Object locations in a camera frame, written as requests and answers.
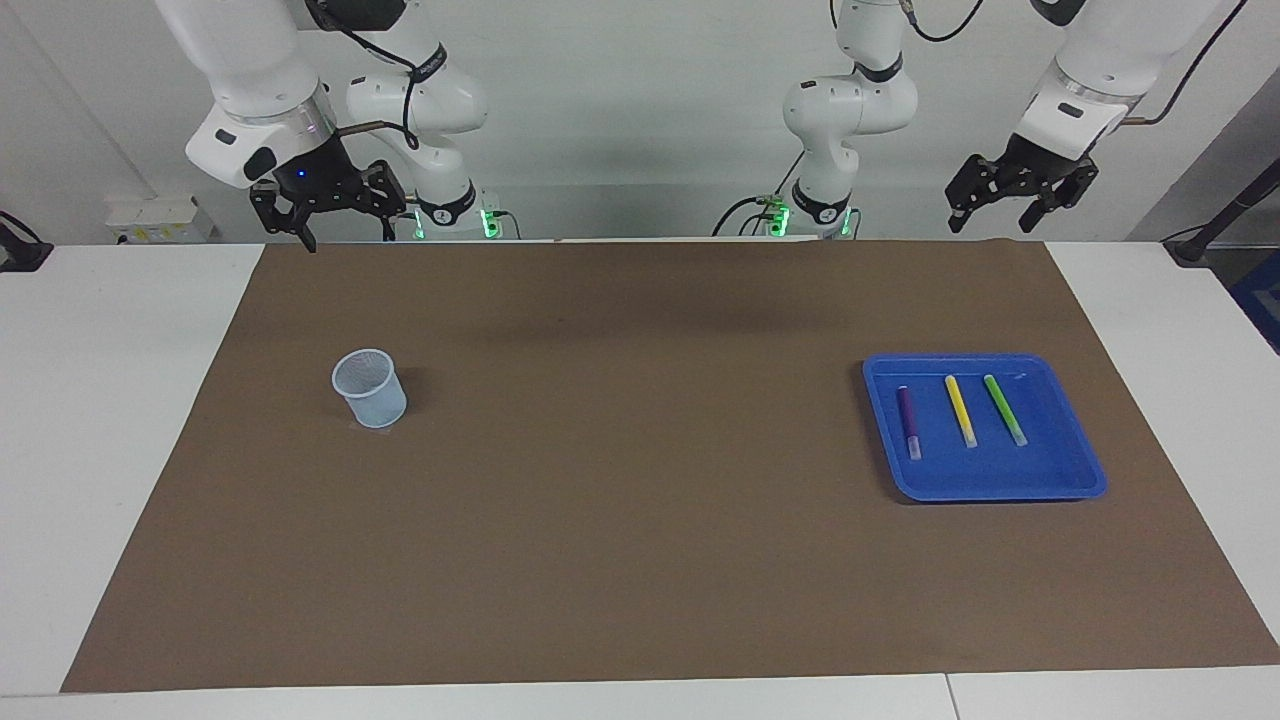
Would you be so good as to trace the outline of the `yellow pen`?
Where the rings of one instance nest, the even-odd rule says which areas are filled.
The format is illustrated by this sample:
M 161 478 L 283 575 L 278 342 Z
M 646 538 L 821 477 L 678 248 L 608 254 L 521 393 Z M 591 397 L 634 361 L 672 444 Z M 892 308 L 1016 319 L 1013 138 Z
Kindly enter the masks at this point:
M 955 375 L 946 375 L 943 378 L 943 384 L 956 418 L 957 427 L 961 432 L 963 441 L 966 448 L 977 448 L 978 438 L 975 427 L 972 421 L 970 413 L 968 410 L 963 391 L 960 388 L 959 380 Z

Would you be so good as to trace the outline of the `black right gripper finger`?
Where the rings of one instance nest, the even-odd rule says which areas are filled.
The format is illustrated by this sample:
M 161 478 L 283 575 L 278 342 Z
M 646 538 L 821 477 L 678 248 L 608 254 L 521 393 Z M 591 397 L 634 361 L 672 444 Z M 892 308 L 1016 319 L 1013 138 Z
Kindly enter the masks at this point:
M 317 241 L 308 228 L 315 213 L 314 197 L 305 196 L 297 202 L 285 199 L 276 182 L 256 182 L 250 187 L 250 204 L 269 234 L 291 234 L 307 252 L 317 251 Z
M 399 217 L 407 208 L 404 191 L 390 164 L 375 160 L 353 169 L 349 208 L 370 217 Z

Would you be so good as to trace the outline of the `green pen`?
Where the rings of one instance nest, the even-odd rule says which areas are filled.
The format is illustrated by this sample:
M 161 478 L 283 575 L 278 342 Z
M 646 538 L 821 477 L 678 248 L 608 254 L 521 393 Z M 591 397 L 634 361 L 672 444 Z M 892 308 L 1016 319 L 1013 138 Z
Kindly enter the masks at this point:
M 1007 433 L 1010 434 L 1010 438 L 1012 439 L 1015 446 L 1027 447 L 1029 445 L 1029 439 L 1027 438 L 1027 434 L 1021 428 L 1021 424 L 1018 420 L 1018 416 L 1012 410 L 1012 406 L 1009 402 L 997 378 L 992 374 L 986 374 L 983 375 L 983 382 L 989 397 L 992 398 L 992 402 L 995 404 L 995 407 L 1000 418 L 1005 424 Z

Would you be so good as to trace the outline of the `light blue mesh cup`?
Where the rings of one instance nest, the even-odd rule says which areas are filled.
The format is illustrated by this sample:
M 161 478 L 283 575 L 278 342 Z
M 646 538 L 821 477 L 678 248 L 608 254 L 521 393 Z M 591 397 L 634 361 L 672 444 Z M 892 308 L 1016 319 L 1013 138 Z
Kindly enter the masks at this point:
M 332 370 L 332 388 L 355 420 L 369 429 L 396 424 L 408 407 L 396 363 L 380 348 L 358 348 L 343 356 Z

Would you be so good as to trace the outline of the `black slanted stand pole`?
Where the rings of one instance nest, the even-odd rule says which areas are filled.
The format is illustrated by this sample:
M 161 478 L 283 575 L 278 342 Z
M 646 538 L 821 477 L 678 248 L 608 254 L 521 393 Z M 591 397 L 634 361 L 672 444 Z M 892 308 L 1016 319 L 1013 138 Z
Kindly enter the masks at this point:
M 1280 155 L 1208 222 L 1175 232 L 1158 243 L 1179 266 L 1198 266 L 1219 236 L 1276 188 L 1280 188 Z

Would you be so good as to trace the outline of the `blue plastic tray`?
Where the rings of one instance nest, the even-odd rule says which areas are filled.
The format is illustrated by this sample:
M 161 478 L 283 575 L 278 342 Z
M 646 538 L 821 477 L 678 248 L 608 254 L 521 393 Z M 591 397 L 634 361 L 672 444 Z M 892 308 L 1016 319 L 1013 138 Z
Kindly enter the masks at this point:
M 1105 470 L 1051 365 L 1033 354 L 878 354 L 861 365 L 890 475 L 924 503 L 1097 498 Z M 983 375 L 1001 384 L 1029 445 L 1010 438 Z M 966 448 L 945 377 L 959 380 L 978 438 Z M 910 389 L 923 460 L 911 461 L 896 388 Z

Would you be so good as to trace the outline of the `white wall socket box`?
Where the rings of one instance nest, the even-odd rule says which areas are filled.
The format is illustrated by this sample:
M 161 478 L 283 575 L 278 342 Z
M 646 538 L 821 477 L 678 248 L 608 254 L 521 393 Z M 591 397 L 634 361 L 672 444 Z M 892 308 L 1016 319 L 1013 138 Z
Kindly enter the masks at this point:
M 211 243 L 221 237 L 195 196 L 110 202 L 104 227 L 115 243 Z

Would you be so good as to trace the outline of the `blue box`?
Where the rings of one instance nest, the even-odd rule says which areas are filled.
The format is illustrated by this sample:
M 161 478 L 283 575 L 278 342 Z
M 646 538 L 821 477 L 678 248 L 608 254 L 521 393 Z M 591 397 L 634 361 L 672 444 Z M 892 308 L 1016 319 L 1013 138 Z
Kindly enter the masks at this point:
M 1228 286 L 1233 300 L 1280 355 L 1280 249 Z

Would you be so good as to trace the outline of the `purple pen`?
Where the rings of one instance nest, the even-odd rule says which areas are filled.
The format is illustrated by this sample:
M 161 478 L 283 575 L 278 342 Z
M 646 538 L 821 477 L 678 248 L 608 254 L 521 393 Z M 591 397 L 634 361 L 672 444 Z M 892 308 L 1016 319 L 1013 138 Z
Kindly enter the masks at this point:
M 920 461 L 923 460 L 922 438 L 918 428 L 916 414 L 910 389 L 906 386 L 900 386 L 899 388 L 896 388 L 896 400 L 902 424 L 902 434 L 908 448 L 908 456 L 911 461 Z

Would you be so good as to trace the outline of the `brown table mat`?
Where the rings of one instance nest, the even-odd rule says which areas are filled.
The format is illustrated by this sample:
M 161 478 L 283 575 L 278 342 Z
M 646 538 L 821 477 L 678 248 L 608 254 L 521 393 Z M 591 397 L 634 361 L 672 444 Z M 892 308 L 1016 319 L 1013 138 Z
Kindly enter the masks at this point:
M 863 363 L 983 351 L 1051 365 L 1102 497 L 892 487 Z M 1262 664 L 1039 243 L 271 246 L 61 688 Z

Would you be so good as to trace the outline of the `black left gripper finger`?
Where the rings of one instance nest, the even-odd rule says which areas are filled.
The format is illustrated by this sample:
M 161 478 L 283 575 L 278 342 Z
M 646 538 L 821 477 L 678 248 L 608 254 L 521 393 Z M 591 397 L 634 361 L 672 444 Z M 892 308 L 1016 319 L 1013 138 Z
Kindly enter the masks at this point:
M 1055 182 L 1033 179 L 1030 183 L 1033 200 L 1020 215 L 1020 229 L 1030 233 L 1046 215 L 1059 209 L 1076 206 L 1097 174 L 1098 168 L 1094 163 L 1080 163 L 1068 176 Z
M 978 209 L 1005 199 L 1010 179 L 1011 167 L 1004 158 L 989 160 L 980 154 L 970 155 L 945 187 L 950 231 L 959 233 Z

